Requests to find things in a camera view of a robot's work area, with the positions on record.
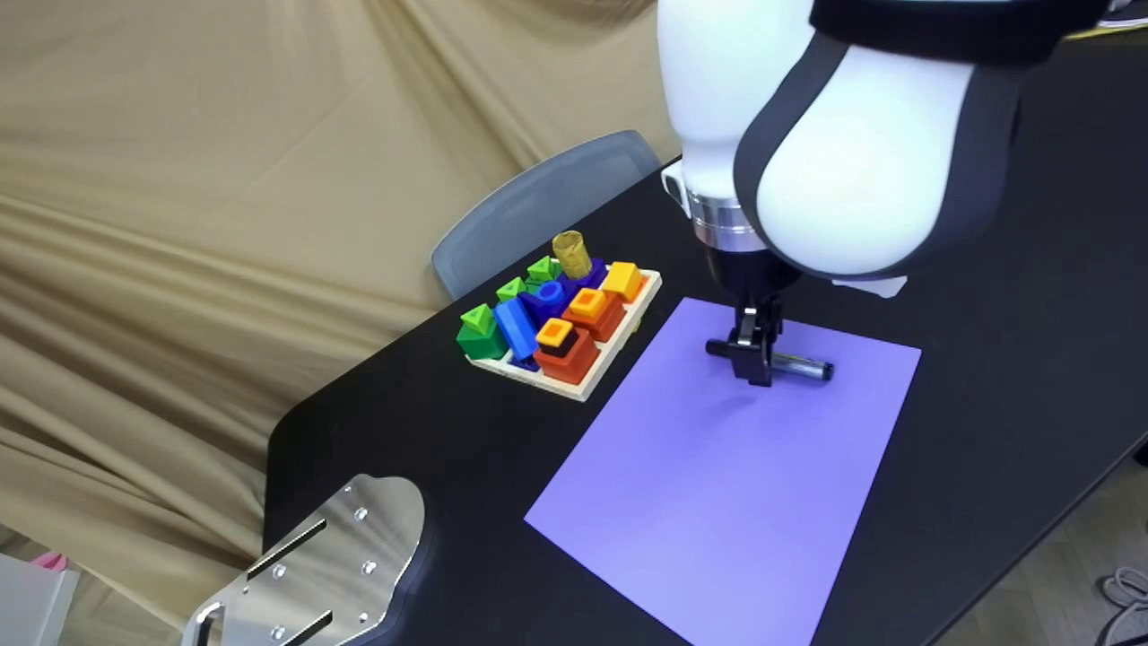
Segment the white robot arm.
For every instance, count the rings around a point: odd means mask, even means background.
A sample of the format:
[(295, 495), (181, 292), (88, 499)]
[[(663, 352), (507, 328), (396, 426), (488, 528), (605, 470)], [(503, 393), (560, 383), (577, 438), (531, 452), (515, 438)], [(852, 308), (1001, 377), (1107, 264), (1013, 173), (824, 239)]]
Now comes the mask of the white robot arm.
[(802, 276), (897, 288), (1004, 198), (1025, 81), (1114, 0), (656, 0), (683, 157), (662, 173), (736, 324), (732, 373), (824, 382), (776, 348)]

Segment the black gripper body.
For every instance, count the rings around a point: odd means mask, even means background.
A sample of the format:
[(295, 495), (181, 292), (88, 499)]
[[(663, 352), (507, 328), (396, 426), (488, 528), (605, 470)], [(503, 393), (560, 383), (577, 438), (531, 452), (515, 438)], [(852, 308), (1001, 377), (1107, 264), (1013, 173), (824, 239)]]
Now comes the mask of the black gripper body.
[(729, 345), (736, 352), (772, 352), (784, 330), (784, 292), (798, 283), (798, 269), (772, 252), (714, 252), (710, 269), (736, 301)]

